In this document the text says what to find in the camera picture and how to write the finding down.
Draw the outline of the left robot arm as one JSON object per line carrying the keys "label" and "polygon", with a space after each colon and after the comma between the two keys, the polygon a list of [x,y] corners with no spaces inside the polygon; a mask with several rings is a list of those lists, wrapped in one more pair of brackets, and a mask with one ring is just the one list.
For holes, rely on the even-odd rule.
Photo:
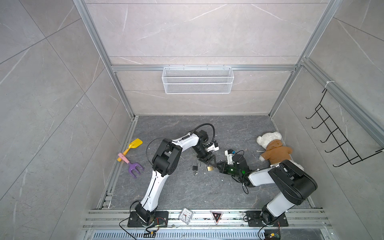
{"label": "left robot arm", "polygon": [[136,205],[136,214],[144,224],[149,225],[155,219],[159,197],[167,178],[176,170],[182,152],[193,148],[197,158],[204,164],[217,165],[214,151],[219,149],[216,140],[209,141],[207,132],[201,130],[187,133],[175,140],[163,139],[152,158],[152,177],[141,202]]}

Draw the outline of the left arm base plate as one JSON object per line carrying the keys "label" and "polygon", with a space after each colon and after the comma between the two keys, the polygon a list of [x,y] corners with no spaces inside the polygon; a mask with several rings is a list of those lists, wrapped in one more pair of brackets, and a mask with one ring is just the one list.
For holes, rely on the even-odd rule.
{"label": "left arm base plate", "polygon": [[140,213],[136,211],[131,212],[131,215],[128,219],[127,227],[128,228],[139,228],[139,227],[149,227],[154,226],[159,221],[160,224],[165,223],[165,226],[168,225],[169,212],[168,211],[155,211],[151,214],[144,214],[141,217]]}

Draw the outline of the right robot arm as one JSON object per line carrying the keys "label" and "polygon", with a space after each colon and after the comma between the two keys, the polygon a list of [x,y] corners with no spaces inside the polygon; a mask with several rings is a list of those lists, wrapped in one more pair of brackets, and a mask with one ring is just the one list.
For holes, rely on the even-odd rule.
{"label": "right robot arm", "polygon": [[290,160],[284,160],[276,166],[262,170],[250,170],[243,155],[231,154],[232,164],[219,162],[220,173],[230,175],[236,182],[242,184],[243,191],[248,194],[248,188],[261,185],[275,184],[280,193],[263,206],[258,216],[246,214],[247,221],[260,220],[263,225],[272,225],[286,211],[301,205],[317,188],[316,181]]}

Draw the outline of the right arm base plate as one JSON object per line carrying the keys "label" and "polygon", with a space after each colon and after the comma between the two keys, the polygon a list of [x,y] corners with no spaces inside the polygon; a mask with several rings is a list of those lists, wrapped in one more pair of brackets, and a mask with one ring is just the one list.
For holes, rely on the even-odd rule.
{"label": "right arm base plate", "polygon": [[285,214],[281,214],[278,217],[274,217],[267,212],[262,211],[246,211],[246,215],[243,217],[243,221],[248,223],[249,227],[288,227],[288,220]]}

